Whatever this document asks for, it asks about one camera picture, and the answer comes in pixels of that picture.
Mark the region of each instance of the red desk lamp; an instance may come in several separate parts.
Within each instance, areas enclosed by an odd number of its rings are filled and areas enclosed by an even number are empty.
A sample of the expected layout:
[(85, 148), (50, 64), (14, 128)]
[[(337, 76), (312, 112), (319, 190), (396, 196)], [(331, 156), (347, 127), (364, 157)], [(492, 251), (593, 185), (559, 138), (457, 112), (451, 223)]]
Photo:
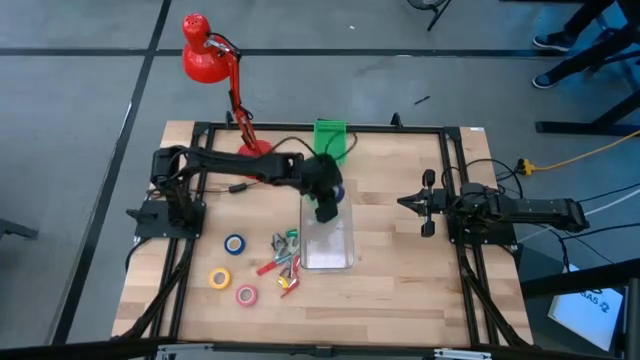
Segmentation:
[(269, 142), (256, 138), (251, 125), (253, 115), (240, 100), (240, 50), (224, 36), (212, 33), (209, 22), (200, 14), (187, 15), (182, 21), (182, 31), (187, 39), (182, 65), (191, 79), (210, 84), (231, 77), (231, 110), (244, 141), (238, 153), (258, 156), (271, 150)]

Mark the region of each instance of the wooden tabletop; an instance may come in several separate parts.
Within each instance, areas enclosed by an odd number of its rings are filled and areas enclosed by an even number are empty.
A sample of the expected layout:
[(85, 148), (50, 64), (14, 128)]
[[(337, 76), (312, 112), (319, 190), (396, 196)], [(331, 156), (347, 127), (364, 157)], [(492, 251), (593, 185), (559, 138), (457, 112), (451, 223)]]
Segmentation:
[[(189, 145), (193, 122), (167, 123), (161, 146)], [(461, 128), (467, 162), (490, 157), (484, 130)], [(313, 143), (311, 132), (258, 131), (272, 143), (286, 136)], [(434, 169), (440, 186), (442, 161), (438, 138), (429, 134), (361, 133), (341, 171), (352, 203), (356, 260), (338, 273), (301, 271), (300, 287), (280, 298), (278, 271), (258, 277), (256, 269), (273, 257), (271, 235), (299, 227), (300, 195), (292, 188), (259, 184), (238, 194), (206, 194), (205, 227), (196, 242), (179, 338), (287, 344), (372, 346), (469, 346), (455, 248), (448, 242), (442, 216), (436, 234), (420, 236), (420, 219), (396, 199), (421, 188), (425, 169)], [(238, 131), (216, 131), (215, 150), (235, 152)], [(279, 151), (308, 156), (297, 142)], [(452, 163), (455, 150), (450, 144)], [(472, 181), (495, 186), (488, 163), (469, 167)], [(246, 178), (209, 174), (207, 189), (225, 189)], [(237, 233), (247, 240), (239, 256), (228, 254), (223, 240)], [(125, 280), (113, 334), (133, 325), (155, 296), (168, 241), (152, 239), (133, 255)], [(518, 334), (531, 333), (513, 258), (497, 246), (483, 246), (491, 295)], [(211, 288), (208, 274), (217, 267), (231, 272), (225, 290)], [(239, 306), (235, 290), (243, 284), (258, 289), (258, 301)], [(173, 298), (168, 301), (161, 334), (168, 333)], [(484, 317), (476, 299), (481, 339)]]

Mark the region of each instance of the yellow tape roll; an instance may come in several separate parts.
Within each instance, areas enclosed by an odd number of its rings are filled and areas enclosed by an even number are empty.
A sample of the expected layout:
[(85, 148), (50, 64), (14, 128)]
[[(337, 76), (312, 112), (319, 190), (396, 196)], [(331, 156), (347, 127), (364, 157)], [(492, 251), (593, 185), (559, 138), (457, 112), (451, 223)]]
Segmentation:
[(231, 283), (231, 274), (224, 268), (217, 268), (209, 274), (209, 285), (212, 288), (222, 290)]

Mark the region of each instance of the lamp shade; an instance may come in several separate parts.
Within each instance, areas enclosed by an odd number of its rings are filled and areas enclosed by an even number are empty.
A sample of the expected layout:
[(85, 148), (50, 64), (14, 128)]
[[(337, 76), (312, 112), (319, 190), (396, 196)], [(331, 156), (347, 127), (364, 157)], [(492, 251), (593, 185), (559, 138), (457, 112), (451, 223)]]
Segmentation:
[(219, 54), (213, 46), (206, 46), (211, 28), (200, 14), (187, 15), (182, 21), (187, 43), (182, 50), (182, 66), (191, 79), (201, 83), (215, 83), (229, 77), (227, 54)]

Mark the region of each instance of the person's leg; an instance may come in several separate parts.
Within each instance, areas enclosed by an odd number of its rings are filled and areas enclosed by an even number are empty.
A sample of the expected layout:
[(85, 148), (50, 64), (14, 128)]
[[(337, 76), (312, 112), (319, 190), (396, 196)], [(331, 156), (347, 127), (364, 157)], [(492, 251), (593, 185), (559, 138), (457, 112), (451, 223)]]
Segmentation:
[(601, 43), (584, 50), (578, 55), (558, 64), (548, 72), (533, 79), (533, 86), (539, 89), (547, 89), (555, 85), (565, 77), (580, 72), (599, 60), (614, 55), (633, 43), (635, 29), (626, 25), (620, 31)]
[(580, 33), (615, 0), (588, 0), (564, 25), (564, 30), (533, 38), (533, 44), (542, 49), (569, 51)]

